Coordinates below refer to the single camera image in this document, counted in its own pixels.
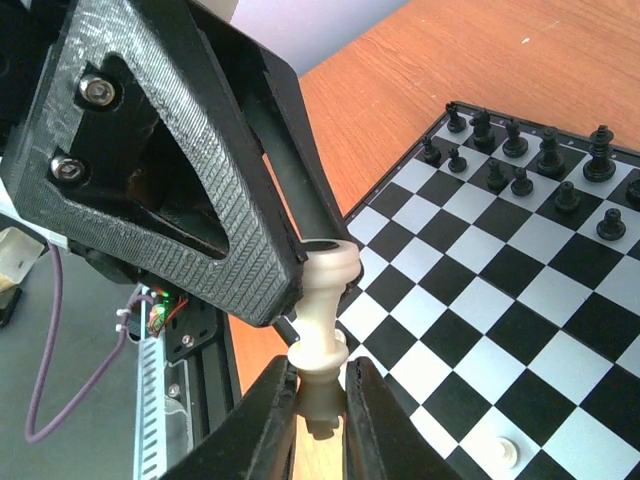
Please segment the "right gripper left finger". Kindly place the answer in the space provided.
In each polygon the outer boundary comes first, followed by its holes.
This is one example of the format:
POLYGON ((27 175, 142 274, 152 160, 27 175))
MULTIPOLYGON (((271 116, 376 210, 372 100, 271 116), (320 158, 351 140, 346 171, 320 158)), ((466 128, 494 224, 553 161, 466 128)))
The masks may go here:
POLYGON ((163 477, 284 480, 293 477, 297 370, 275 357, 220 427, 163 477))

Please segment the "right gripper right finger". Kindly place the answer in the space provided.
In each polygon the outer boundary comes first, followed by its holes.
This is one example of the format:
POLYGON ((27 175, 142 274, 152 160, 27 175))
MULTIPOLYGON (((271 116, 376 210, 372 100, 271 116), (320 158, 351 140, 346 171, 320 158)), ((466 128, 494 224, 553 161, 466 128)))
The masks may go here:
POLYGON ((459 477, 421 436, 371 359, 346 364, 345 391, 345 479, 459 477))

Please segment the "white queen piece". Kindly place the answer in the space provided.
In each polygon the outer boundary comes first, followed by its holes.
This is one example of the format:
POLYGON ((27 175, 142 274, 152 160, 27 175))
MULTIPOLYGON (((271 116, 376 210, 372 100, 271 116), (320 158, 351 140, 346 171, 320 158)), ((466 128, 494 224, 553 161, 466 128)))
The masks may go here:
POLYGON ((302 298, 295 305, 298 340, 289 347, 288 360, 300 378, 297 411, 316 440, 326 440, 339 427, 346 409, 338 378, 349 350, 336 329, 337 309, 348 284, 362 271, 356 244, 344 240, 304 243, 302 298))

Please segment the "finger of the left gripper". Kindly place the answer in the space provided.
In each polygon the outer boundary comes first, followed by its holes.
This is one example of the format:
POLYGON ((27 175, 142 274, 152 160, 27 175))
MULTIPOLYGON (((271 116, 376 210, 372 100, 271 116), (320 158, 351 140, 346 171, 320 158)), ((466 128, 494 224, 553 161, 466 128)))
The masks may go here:
POLYGON ((353 238, 324 173, 293 69, 221 15, 199 12, 216 77, 207 92, 215 132, 199 167, 202 197, 229 238, 225 259, 199 278, 202 295, 299 295, 352 260, 341 289, 360 277, 353 238))
POLYGON ((246 103, 295 80, 192 1, 13 1, 10 200, 97 268, 266 326, 305 255, 246 103))

